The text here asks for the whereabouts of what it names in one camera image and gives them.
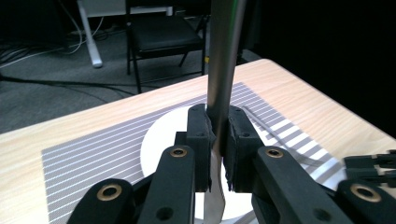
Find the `silver metal cutlery piece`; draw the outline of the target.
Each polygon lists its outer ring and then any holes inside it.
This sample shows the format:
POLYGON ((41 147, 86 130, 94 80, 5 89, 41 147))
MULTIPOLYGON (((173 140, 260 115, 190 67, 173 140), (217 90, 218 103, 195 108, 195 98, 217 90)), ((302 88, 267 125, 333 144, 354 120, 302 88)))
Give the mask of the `silver metal cutlery piece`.
POLYGON ((206 114, 216 140, 211 148, 212 185, 205 193, 204 224, 220 224, 225 197, 221 184, 221 151, 226 148, 228 115, 240 32, 247 0, 212 0, 206 114))

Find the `white round plate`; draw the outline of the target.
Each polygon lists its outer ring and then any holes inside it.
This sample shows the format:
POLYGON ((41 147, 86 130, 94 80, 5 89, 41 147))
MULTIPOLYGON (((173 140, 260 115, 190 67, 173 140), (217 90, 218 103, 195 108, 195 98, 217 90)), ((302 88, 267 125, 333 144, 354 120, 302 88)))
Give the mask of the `white round plate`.
MULTIPOLYGON (((275 122, 270 123, 261 119, 253 109, 247 106, 243 109, 264 144, 286 149, 319 184, 336 189, 338 183, 346 178, 339 160, 280 113, 272 109, 270 114, 275 117, 275 122)), ((161 116, 148 129, 140 153, 145 176, 154 173, 163 151, 175 143, 176 134, 187 129, 187 117, 188 108, 183 106, 161 116)), ((233 224, 239 220, 249 223, 254 219, 249 194, 225 190, 224 196, 226 205, 221 224, 233 224)))

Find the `white desk top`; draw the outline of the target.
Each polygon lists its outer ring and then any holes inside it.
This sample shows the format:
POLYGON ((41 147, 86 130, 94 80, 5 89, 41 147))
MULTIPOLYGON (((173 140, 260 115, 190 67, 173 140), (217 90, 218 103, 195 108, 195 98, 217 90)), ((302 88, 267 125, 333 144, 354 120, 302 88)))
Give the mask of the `white desk top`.
MULTIPOLYGON (((78 0, 88 18, 119 16, 126 14, 125 0, 78 0)), ((164 12, 173 14, 172 7, 132 7, 132 14, 164 12)))

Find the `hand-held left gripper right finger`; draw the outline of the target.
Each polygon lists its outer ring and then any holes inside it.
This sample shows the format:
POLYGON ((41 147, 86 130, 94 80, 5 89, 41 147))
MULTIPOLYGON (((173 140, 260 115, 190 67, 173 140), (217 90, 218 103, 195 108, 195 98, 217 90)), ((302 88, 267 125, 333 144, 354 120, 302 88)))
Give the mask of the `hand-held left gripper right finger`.
POLYGON ((252 160, 263 142, 242 108, 231 105, 228 122, 223 164, 229 191, 252 192, 255 176, 252 160))

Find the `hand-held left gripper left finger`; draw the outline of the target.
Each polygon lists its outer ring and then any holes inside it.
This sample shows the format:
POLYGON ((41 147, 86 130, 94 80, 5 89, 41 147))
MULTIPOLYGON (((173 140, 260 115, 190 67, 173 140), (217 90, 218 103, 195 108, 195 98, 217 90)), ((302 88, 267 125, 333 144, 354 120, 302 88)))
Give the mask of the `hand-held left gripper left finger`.
POLYGON ((211 187, 211 149, 216 136, 206 114, 206 105, 198 104, 188 109, 187 130, 176 133, 176 145, 188 146, 195 154, 195 190, 206 192, 211 187))

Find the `white desk leg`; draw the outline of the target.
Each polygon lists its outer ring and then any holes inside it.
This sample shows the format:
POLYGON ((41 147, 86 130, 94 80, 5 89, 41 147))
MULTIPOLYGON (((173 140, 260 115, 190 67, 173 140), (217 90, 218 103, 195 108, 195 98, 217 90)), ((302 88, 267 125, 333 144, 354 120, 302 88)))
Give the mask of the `white desk leg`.
POLYGON ((92 30, 89 24, 88 16, 83 5, 82 0, 77 0, 78 11, 81 17, 82 25, 86 36, 86 46, 90 55, 91 63, 94 68, 101 68, 103 62, 101 60, 98 48, 96 47, 95 41, 92 36, 92 30))

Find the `black folding chair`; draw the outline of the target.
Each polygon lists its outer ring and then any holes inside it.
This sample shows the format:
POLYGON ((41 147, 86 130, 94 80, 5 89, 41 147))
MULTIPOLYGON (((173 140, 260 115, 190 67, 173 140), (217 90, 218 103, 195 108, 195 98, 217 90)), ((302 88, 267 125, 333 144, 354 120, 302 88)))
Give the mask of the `black folding chair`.
POLYGON ((124 0, 127 34, 127 74, 134 68, 137 92, 141 93, 138 60, 182 55, 182 65, 191 51, 200 50, 201 71, 205 73, 207 23, 210 19, 211 0, 124 0), (181 7, 200 21, 193 28, 179 15, 134 16, 134 7, 181 7))

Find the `brown white striped placemat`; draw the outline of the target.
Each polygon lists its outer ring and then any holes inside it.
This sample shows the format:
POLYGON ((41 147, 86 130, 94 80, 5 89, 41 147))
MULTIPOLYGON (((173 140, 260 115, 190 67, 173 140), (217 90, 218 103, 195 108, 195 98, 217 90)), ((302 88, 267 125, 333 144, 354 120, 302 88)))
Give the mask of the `brown white striped placemat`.
MULTIPOLYGON (((151 125, 168 112, 183 106, 189 109, 205 100, 204 95, 194 97, 43 150, 49 224, 66 224, 82 196, 99 181, 119 178, 134 184, 146 177, 140 153, 151 125)), ((275 117, 270 114, 274 108, 243 83, 233 86, 231 104, 242 109, 247 106, 259 113, 261 119, 275 122, 275 117)))

